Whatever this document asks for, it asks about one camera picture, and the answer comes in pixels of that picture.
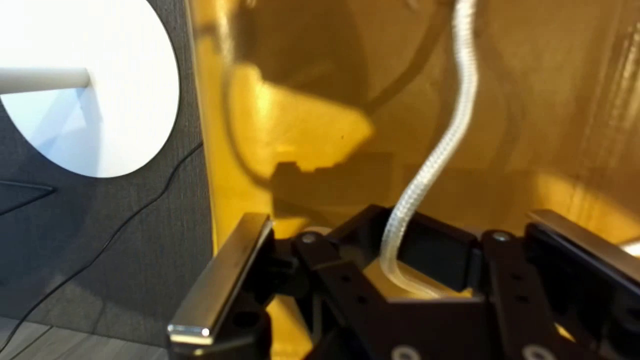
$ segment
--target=white circular panel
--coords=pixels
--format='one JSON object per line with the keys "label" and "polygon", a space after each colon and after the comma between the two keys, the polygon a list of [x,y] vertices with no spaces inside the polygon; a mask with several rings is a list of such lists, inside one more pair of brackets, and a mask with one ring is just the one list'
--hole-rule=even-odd
{"label": "white circular panel", "polygon": [[145,0],[0,0],[0,66],[88,70],[88,89],[1,96],[22,136],[69,173],[129,175],[171,132],[177,66]]}

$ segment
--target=yellow wall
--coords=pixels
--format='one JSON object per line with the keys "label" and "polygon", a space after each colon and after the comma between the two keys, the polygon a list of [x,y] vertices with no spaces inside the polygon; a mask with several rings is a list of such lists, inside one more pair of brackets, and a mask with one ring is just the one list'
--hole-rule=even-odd
{"label": "yellow wall", "polygon": [[[213,245],[243,212],[275,234],[393,205],[455,96],[450,2],[189,0]],[[629,0],[477,0],[474,125],[421,211],[520,233],[551,208],[640,237],[637,43]],[[292,317],[278,304],[278,317]],[[275,328],[278,359],[307,342]]]}

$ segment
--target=white cable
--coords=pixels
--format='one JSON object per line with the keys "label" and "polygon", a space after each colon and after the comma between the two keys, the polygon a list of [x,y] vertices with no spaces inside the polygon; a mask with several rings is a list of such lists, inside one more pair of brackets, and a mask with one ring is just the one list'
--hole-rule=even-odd
{"label": "white cable", "polygon": [[425,192],[447,164],[458,145],[461,142],[474,112],[477,92],[477,68],[474,55],[474,13],[475,0],[458,0],[454,10],[454,60],[460,81],[458,100],[451,123],[437,142],[436,150],[425,158],[415,178],[401,192],[396,208],[392,211],[382,237],[379,266],[383,275],[403,291],[437,297],[428,284],[406,277],[398,268],[398,250],[407,222],[421,205]]}

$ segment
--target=white round object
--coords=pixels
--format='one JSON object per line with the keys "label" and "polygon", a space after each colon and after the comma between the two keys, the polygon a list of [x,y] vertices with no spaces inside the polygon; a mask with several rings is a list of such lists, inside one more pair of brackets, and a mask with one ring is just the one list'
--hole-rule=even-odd
{"label": "white round object", "polygon": [[177,66],[145,0],[0,0],[0,66],[88,70],[88,89],[1,96],[22,136],[81,176],[142,169],[175,123]]}

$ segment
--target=screw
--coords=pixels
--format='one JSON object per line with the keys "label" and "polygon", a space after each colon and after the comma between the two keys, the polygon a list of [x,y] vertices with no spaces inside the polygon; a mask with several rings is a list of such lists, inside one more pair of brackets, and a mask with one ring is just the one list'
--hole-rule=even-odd
{"label": "screw", "polygon": [[524,360],[555,360],[553,352],[537,344],[524,346],[521,357]]}
{"label": "screw", "polygon": [[314,245],[314,242],[315,242],[315,234],[306,233],[306,234],[302,237],[302,242],[304,242],[304,245]]}
{"label": "screw", "polygon": [[508,242],[511,237],[510,237],[508,233],[494,233],[494,238],[496,238],[498,242]]}
{"label": "screw", "polygon": [[419,360],[419,352],[401,344],[392,351],[392,360]]}

